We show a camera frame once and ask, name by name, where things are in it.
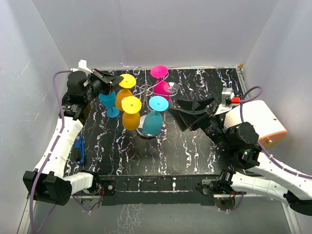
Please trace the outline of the clear wine glass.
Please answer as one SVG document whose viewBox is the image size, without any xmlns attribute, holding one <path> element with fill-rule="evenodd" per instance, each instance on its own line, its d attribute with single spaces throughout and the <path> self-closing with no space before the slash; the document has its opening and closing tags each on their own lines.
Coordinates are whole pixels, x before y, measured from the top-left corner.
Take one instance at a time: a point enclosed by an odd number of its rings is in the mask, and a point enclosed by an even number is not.
<svg viewBox="0 0 312 234">
<path fill-rule="evenodd" d="M 164 90 L 171 96 L 175 96 L 179 91 L 179 86 L 174 82 L 168 82 L 164 84 Z"/>
</svg>

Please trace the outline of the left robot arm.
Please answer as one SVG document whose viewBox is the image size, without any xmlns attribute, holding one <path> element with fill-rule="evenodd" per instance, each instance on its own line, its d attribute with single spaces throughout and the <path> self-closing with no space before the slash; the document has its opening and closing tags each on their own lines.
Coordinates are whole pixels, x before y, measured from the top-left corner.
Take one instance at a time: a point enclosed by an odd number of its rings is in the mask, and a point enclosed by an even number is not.
<svg viewBox="0 0 312 234">
<path fill-rule="evenodd" d="M 100 94 L 111 94 L 123 80 L 121 76 L 92 69 L 67 71 L 67 91 L 57 98 L 60 116 L 55 132 L 39 163 L 23 175 L 23 183 L 31 201 L 65 205 L 77 192 L 86 190 L 94 195 L 101 183 L 89 171 L 64 176 L 67 158 L 74 147 L 91 111 L 90 103 Z"/>
</svg>

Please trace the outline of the orange wine glass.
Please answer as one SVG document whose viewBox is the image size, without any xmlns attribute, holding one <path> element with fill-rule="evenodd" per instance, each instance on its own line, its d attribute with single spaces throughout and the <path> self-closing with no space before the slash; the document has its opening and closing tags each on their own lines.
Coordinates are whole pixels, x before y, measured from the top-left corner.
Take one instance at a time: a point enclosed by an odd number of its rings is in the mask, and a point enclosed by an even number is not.
<svg viewBox="0 0 312 234">
<path fill-rule="evenodd" d="M 131 131 L 137 129 L 140 124 L 139 111 L 141 110 L 142 107 L 139 98 L 135 96 L 125 97 L 121 102 L 121 106 L 124 111 L 122 115 L 123 127 Z"/>
<path fill-rule="evenodd" d="M 120 75 L 123 77 L 122 82 L 119 83 L 119 86 L 122 88 L 121 90 L 118 91 L 116 95 L 116 107 L 120 111 L 124 111 L 122 108 L 122 100 L 126 97 L 129 97 L 132 95 L 131 88 L 135 87 L 137 84 L 136 78 L 133 75 L 130 74 L 122 74 Z"/>
</svg>

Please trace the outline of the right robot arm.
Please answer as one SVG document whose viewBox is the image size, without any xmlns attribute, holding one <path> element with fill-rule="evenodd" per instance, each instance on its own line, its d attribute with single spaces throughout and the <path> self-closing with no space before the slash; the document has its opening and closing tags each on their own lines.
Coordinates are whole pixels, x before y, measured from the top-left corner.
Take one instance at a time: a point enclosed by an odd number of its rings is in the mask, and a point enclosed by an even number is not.
<svg viewBox="0 0 312 234">
<path fill-rule="evenodd" d="M 169 108 L 181 131 L 201 129 L 229 157 L 237 168 L 263 178 L 223 169 L 217 180 L 201 182 L 202 193 L 254 193 L 276 199 L 303 215 L 312 214 L 312 177 L 303 174 L 270 155 L 259 142 L 254 126 L 243 117 L 246 100 L 232 98 L 231 103 L 209 108 L 213 98 L 200 101 L 178 99 L 179 108 Z"/>
</svg>

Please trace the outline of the blue wine glass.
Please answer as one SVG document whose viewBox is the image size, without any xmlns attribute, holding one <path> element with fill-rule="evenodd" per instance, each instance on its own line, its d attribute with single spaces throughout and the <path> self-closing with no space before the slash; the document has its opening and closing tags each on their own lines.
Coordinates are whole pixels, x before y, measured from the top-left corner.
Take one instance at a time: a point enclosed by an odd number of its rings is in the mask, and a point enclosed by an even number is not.
<svg viewBox="0 0 312 234">
<path fill-rule="evenodd" d="M 101 103 L 107 108 L 107 117 L 116 118 L 120 110 L 116 107 L 116 93 L 113 91 L 109 95 L 99 94 Z"/>
<path fill-rule="evenodd" d="M 157 135 L 160 133 L 163 124 L 161 112 L 169 108 L 169 102 L 162 96 L 153 96 L 149 99 L 149 106 L 152 111 L 145 117 L 143 131 L 149 135 Z"/>
</svg>

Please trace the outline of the magenta wine glass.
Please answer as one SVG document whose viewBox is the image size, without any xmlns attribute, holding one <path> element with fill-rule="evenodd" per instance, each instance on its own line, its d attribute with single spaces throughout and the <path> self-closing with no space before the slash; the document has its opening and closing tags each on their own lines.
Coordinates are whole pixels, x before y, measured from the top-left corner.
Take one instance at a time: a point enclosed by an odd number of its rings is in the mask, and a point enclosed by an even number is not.
<svg viewBox="0 0 312 234">
<path fill-rule="evenodd" d="M 153 87 L 153 93 L 164 97 L 167 101 L 170 100 L 170 93 L 167 91 L 169 85 L 165 81 L 165 77 L 168 73 L 168 68 L 164 65 L 155 66 L 150 71 L 151 76 L 157 79 L 155 86 Z"/>
</svg>

